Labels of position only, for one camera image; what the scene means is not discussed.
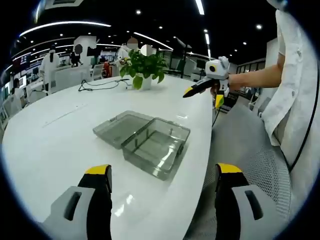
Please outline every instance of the potted plant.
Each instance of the potted plant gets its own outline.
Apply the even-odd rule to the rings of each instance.
[[[130,75],[135,89],[149,90],[151,80],[159,78],[159,84],[165,78],[164,67],[167,67],[166,61],[158,53],[145,56],[139,50],[131,50],[129,58],[124,60],[120,75],[122,78]]]

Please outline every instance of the hand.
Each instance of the hand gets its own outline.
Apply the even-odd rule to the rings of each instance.
[[[229,75],[230,91],[240,90],[241,87],[242,87],[241,83],[237,81],[237,74],[230,74]]]

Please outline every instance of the person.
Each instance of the person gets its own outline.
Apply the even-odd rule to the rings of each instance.
[[[284,11],[284,6],[275,0],[267,1],[277,9],[277,63],[259,71],[230,74],[228,81],[230,90],[241,87],[278,88],[262,113],[262,120],[271,144],[280,146],[290,166],[293,217],[306,200],[320,168],[319,110],[315,112],[306,144],[296,162],[315,105],[317,56],[306,33]]]
[[[49,91],[49,84],[51,82],[51,71],[55,70],[60,65],[59,55],[56,54],[56,46],[52,45],[50,51],[42,60],[39,68],[40,73],[43,75],[43,85],[46,91]]]
[[[80,60],[80,54],[76,54],[75,51],[70,54],[70,62],[72,67],[78,67],[79,64],[83,64]]]
[[[12,95],[17,99],[17,101],[21,104],[21,109],[26,105],[25,94],[23,89],[20,88],[19,78],[15,78],[13,80],[13,88],[11,90]]]
[[[111,72],[110,72],[110,63],[108,59],[105,59],[105,62],[103,64],[103,70],[105,72],[105,78],[110,78],[111,77]]]
[[[130,50],[131,49],[125,43],[123,43],[122,46],[119,48],[116,54],[115,61],[115,64],[119,69],[122,68],[122,65],[125,63],[125,59],[129,58]]]

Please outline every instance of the green leaves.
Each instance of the green leaves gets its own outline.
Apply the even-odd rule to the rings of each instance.
[[[130,76],[132,77],[132,78],[134,78],[135,77],[135,75],[136,75],[136,70],[133,68],[133,67],[130,67],[129,68],[129,74],[130,74]]]
[[[135,51],[135,50],[132,49],[132,50],[129,52],[129,58],[132,58],[132,55],[133,55],[134,51]]]
[[[133,87],[139,90],[142,86],[142,81],[143,78],[141,76],[135,76],[135,78],[133,79]]]
[[[152,76],[152,79],[155,80],[159,77],[158,83],[161,83],[165,78],[165,67],[167,67],[167,63],[160,54],[144,56],[139,50],[131,50],[129,52],[129,59],[125,61],[120,70],[120,75],[122,78],[125,75],[130,75],[134,78],[134,88],[140,89],[143,78],[147,79]]]
[[[165,79],[165,74],[163,71],[159,72],[159,81],[158,84],[161,83]]]
[[[145,79],[147,79],[148,77],[150,77],[150,72],[145,72],[145,73],[143,73],[143,77],[145,78]]]
[[[121,76],[121,78],[123,78],[125,75],[126,75],[126,68],[123,66],[122,68],[121,68],[121,70],[120,70],[120,76]]]

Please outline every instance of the monitor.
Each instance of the monitor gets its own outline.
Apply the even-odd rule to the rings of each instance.
[[[20,87],[19,87],[20,89],[27,85],[27,76],[26,75],[19,78],[19,84],[20,84]]]
[[[206,68],[206,61],[197,60],[196,61],[196,67],[199,68],[199,69],[205,69]]]

